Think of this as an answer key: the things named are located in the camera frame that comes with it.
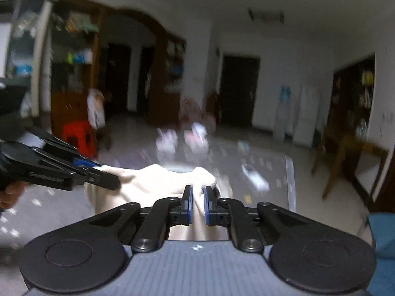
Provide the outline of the person's left hand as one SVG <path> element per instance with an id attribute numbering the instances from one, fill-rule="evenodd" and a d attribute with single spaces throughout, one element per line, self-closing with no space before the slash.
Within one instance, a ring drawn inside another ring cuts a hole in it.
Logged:
<path id="1" fill-rule="evenodd" d="M 8 187 L 0 192 L 0 207 L 3 209 L 12 208 L 20 199 L 25 188 L 29 183 L 17 181 L 8 185 Z"/>

